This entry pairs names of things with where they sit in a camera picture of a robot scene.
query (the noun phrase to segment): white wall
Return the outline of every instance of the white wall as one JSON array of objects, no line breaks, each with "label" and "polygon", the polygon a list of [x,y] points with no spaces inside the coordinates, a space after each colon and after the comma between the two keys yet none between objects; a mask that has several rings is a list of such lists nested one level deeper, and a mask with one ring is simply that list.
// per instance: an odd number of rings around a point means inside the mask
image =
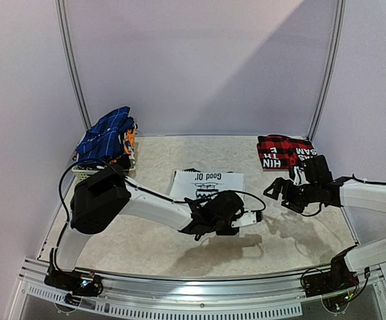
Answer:
[{"label": "white wall", "polygon": [[[386,181],[386,0],[347,1],[315,146],[334,176]],[[386,216],[350,210],[362,243],[386,236]],[[386,276],[386,264],[383,266]]]},{"label": "white wall", "polygon": [[306,135],[336,0],[82,0],[67,12],[92,122],[143,135]]},{"label": "white wall", "polygon": [[82,133],[54,1],[0,1],[0,319]]}]

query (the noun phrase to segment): shirt stack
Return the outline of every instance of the shirt stack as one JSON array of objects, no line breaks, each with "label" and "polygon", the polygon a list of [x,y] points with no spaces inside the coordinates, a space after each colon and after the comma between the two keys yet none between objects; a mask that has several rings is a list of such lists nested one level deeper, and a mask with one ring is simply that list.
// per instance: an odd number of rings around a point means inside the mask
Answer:
[{"label": "shirt stack", "polygon": [[126,170],[134,166],[133,144],[137,125],[129,117],[130,107],[121,107],[106,114],[90,128],[76,148],[79,169],[96,170],[106,163],[121,164]]}]

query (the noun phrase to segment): wire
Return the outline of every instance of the wire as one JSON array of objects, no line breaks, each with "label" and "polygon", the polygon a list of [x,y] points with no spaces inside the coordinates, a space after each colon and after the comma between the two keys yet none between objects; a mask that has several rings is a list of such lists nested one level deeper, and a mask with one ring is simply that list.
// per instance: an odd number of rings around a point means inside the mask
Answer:
[{"label": "wire", "polygon": [[357,182],[361,182],[361,183],[364,183],[366,185],[386,185],[386,182],[368,181],[368,180],[358,179],[358,178],[356,178],[356,176],[354,174],[351,178],[352,178],[352,180],[356,180]]},{"label": "wire", "polygon": [[323,202],[320,202],[319,210],[317,210],[317,212],[315,212],[315,213],[313,213],[311,215],[304,215],[303,213],[300,213],[300,215],[302,215],[303,217],[314,217],[314,216],[318,215],[321,212],[322,208],[323,208]]},{"label": "wire", "polygon": [[65,176],[67,175],[67,173],[68,173],[72,168],[74,168],[76,165],[79,165],[80,163],[88,163],[88,162],[90,162],[90,161],[98,161],[98,162],[101,162],[101,163],[103,163],[104,165],[108,166],[111,170],[113,170],[113,171],[115,172],[116,175],[119,175],[119,173],[118,173],[112,166],[110,166],[107,162],[105,162],[104,160],[101,160],[101,159],[90,158],[90,159],[87,159],[87,160],[80,160],[80,161],[76,161],[76,162],[72,163],[70,166],[68,166],[68,168],[66,168],[66,170],[65,170],[64,173],[62,174],[61,178],[59,179],[59,184],[58,184],[59,200],[61,200],[62,206],[64,207],[65,213],[66,213],[66,215],[67,215],[67,220],[66,220],[67,223],[70,222],[70,214],[69,214],[68,207],[67,207],[67,205],[66,205],[65,202],[64,202],[64,197],[62,196],[62,183],[63,183],[63,181],[64,181]]},{"label": "wire", "polygon": [[[250,212],[262,212],[262,211],[264,211],[267,208],[267,205],[265,204],[264,200],[262,200],[261,198],[259,198],[258,196],[254,195],[252,193],[249,193],[249,192],[246,192],[246,191],[240,191],[240,190],[222,190],[222,191],[218,191],[218,192],[212,193],[211,195],[207,196],[205,199],[193,200],[193,201],[195,203],[208,202],[212,197],[214,197],[216,195],[219,195],[221,193],[224,193],[224,192],[234,192],[234,193],[241,193],[243,195],[248,195],[248,196],[250,196],[252,198],[255,198],[260,203],[262,203],[262,205],[263,205],[262,209],[254,209],[254,210],[250,210]],[[174,201],[174,203],[190,203],[190,201]]]},{"label": "wire", "polygon": [[61,232],[59,233],[59,236],[58,236],[58,240],[57,240],[57,248],[59,247],[59,244],[60,244],[60,242],[61,242],[61,240],[62,240],[62,234],[63,234],[64,231],[66,230],[67,226],[68,226],[68,222],[65,222],[65,223],[64,223],[64,226],[62,227],[62,230],[61,230]]},{"label": "wire", "polygon": [[302,276],[301,276],[301,280],[300,280],[301,286],[304,286],[304,277],[305,277],[305,275],[306,275],[307,273],[309,273],[310,271],[312,271],[312,270],[316,270],[316,271],[320,272],[322,275],[325,274],[322,270],[320,270],[320,269],[318,269],[318,268],[309,268],[309,269],[305,270],[305,272],[304,272],[304,273],[302,274]]},{"label": "wire", "polygon": [[58,251],[58,247],[52,248],[52,250],[53,250],[53,252],[52,252],[53,264],[55,265],[56,270],[58,270],[60,272],[68,273],[68,272],[65,272],[65,271],[61,270],[58,267],[58,264],[57,264],[57,251]]},{"label": "wire", "polygon": [[264,211],[267,208],[267,205],[265,204],[264,200],[262,200],[260,197],[254,195],[252,193],[245,192],[245,191],[240,191],[240,190],[229,190],[229,191],[236,192],[236,193],[241,193],[243,195],[248,195],[248,196],[258,200],[260,203],[262,203],[262,205],[263,205],[262,209],[260,209],[260,210],[251,210],[251,212],[262,212],[262,211]]},{"label": "wire", "polygon": [[138,190],[141,190],[141,191],[144,191],[146,193],[149,193],[150,195],[154,195],[155,197],[158,197],[158,198],[161,198],[163,200],[166,200],[166,201],[169,201],[169,202],[174,202],[174,203],[187,203],[187,201],[174,201],[173,199],[169,198],[169,197],[166,197],[164,195],[161,195],[159,193],[156,193],[152,190],[148,190],[146,188],[142,188],[132,182],[130,182],[129,180],[125,179],[125,182],[130,185],[132,188],[135,188],[135,189],[138,189]]},{"label": "wire", "polygon": [[359,290],[359,283],[356,280],[354,280],[354,286],[355,286],[355,288],[354,288],[353,293],[356,294],[357,290]]},{"label": "wire", "polygon": [[369,281],[369,278],[366,279],[365,284],[364,284],[363,288],[361,288],[360,292],[358,294],[354,294],[354,296],[351,299],[348,299],[345,302],[350,303],[350,302],[352,302],[352,300],[355,300],[358,296],[360,296],[362,294],[362,292],[365,290],[368,281]]}]

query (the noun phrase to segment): blue plaid shirt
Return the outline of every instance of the blue plaid shirt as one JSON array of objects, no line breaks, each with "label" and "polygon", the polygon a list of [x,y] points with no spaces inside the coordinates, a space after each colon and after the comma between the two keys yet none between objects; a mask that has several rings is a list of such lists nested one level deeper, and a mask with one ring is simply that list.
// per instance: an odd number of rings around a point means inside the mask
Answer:
[{"label": "blue plaid shirt", "polygon": [[[118,108],[100,118],[77,146],[78,160],[96,158],[110,161],[122,155],[123,145],[119,140],[119,134],[123,134],[134,124],[133,119],[128,117],[129,110],[129,107]],[[88,167],[92,165],[102,163],[91,161],[87,164]]]}]

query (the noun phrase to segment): folded shirt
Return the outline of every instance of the folded shirt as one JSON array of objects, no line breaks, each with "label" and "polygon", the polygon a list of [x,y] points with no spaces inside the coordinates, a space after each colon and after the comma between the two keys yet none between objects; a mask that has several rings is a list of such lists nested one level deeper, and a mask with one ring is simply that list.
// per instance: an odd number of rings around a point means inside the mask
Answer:
[{"label": "folded shirt", "polygon": [[[105,162],[124,153],[119,135],[135,126],[129,115],[129,107],[122,107],[106,114],[97,124],[90,128],[76,148],[79,161],[101,159]],[[90,161],[87,166],[102,165],[98,161]]]},{"label": "folded shirt", "polygon": [[257,149],[263,169],[288,169],[317,155],[310,141],[285,135],[259,136]]}]

